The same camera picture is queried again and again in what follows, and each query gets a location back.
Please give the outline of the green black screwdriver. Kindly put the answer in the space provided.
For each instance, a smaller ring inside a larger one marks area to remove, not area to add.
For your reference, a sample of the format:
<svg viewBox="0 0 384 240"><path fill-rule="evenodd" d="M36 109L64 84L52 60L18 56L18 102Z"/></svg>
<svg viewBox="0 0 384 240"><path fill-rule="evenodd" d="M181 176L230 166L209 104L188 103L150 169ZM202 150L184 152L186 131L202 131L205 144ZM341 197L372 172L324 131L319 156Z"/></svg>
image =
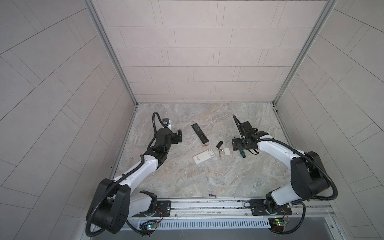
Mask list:
<svg viewBox="0 0 384 240"><path fill-rule="evenodd" d="M246 158L246 154L243 150L238 150L242 158Z"/></svg>

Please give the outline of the black remote control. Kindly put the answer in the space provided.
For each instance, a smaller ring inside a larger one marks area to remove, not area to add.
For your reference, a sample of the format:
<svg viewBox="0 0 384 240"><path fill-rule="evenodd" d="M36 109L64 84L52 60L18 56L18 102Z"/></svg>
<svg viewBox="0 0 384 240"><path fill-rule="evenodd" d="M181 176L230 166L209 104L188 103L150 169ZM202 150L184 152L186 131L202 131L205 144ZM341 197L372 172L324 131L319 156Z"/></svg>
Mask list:
<svg viewBox="0 0 384 240"><path fill-rule="evenodd" d="M192 124L192 128L197 134L198 138L200 139L203 145L209 142L208 138L206 137L206 135L204 134L204 132L202 131L202 129L197 123Z"/></svg>

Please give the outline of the red white remote control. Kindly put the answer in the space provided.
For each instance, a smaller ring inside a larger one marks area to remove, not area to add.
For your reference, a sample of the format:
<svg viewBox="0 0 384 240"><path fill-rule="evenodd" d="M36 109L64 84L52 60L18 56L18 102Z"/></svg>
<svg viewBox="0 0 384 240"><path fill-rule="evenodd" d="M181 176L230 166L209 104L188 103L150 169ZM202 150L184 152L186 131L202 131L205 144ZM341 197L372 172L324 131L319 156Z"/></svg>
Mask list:
<svg viewBox="0 0 384 240"><path fill-rule="evenodd" d="M197 154L196 156L193 156L193 160L195 164L200 164L202 162L212 159L215 156L216 155L214 151L212 149L208 149L200 154Z"/></svg>

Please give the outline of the black battery cover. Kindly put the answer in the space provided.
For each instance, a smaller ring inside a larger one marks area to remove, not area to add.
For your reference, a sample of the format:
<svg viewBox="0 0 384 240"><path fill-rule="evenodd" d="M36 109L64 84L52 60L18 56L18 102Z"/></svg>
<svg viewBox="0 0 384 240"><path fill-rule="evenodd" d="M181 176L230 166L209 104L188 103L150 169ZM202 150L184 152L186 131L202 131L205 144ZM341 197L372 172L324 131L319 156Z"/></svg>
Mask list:
<svg viewBox="0 0 384 240"><path fill-rule="evenodd" d="M223 145L223 141L220 141L220 142L216 145L216 148L217 148L217 149L220 149L222 145Z"/></svg>

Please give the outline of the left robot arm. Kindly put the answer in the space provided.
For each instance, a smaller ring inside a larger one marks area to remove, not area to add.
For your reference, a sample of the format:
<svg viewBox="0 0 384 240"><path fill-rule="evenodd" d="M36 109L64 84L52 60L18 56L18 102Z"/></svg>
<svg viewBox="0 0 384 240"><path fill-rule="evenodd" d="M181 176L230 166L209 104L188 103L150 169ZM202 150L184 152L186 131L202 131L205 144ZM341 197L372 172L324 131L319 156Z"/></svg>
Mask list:
<svg viewBox="0 0 384 240"><path fill-rule="evenodd" d="M154 212L156 195L142 191L132 197L131 192L167 159L171 145L183 141L182 131L176 133L161 128L154 135L154 146L150 146L140 160L119 178L103 179L96 190L86 216L86 236L95 237L104 231L119 232L126 220L133 215Z"/></svg>

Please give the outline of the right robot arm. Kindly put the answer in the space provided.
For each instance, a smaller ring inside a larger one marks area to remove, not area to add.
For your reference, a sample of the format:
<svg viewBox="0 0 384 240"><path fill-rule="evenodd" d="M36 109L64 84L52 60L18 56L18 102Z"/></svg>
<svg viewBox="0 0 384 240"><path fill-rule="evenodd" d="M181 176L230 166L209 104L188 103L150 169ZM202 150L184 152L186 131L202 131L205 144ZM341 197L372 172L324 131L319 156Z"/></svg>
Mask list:
<svg viewBox="0 0 384 240"><path fill-rule="evenodd" d="M268 133L253 128L246 121L241 123L233 116L239 138L232 139L234 151L248 151L252 155L268 153L291 171L290 183L266 194L265 206L269 214L275 214L286 204L296 204L311 199L330 201L338 196L338 190L327 174L320 156L313 152L299 151L278 141Z"/></svg>

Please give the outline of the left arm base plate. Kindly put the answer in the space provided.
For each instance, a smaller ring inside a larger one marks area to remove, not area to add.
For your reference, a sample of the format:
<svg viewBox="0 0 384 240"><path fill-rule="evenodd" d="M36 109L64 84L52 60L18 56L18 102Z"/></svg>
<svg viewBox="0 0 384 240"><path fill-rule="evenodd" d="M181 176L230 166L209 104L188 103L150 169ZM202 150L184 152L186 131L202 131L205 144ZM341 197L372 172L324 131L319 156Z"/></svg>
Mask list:
<svg viewBox="0 0 384 240"><path fill-rule="evenodd" d="M171 201L157 201L155 212L150 214L138 213L133 215L132 218L159 218L159 217L169 217L171 212Z"/></svg>

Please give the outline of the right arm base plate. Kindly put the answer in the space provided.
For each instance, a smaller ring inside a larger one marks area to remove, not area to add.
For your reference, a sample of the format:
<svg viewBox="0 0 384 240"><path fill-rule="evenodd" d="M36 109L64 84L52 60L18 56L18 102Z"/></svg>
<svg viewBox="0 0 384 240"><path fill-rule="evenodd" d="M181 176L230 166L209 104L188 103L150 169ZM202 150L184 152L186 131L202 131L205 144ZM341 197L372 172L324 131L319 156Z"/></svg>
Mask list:
<svg viewBox="0 0 384 240"><path fill-rule="evenodd" d="M290 216L293 214L289 204L280 206L273 200L249 200L244 203L244 207L250 209L253 216Z"/></svg>

